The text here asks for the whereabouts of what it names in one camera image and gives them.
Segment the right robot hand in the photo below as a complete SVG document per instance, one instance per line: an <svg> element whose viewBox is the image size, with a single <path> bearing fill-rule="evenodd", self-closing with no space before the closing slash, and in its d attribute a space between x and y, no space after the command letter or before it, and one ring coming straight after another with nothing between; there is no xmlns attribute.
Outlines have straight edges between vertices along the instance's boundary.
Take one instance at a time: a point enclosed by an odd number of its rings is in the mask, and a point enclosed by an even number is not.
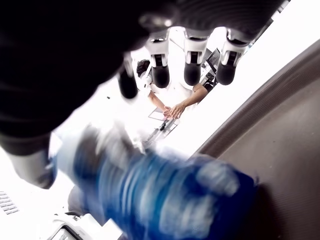
<svg viewBox="0 0 320 240"><path fill-rule="evenodd" d="M121 94L137 85L130 54L146 47L159 88L169 83L169 29L185 29L184 80L200 79L207 41L225 27L218 81L229 85L246 46L280 0L3 0L0 3L0 145L17 175L49 189L56 165L51 132L98 86L119 75Z"/></svg>

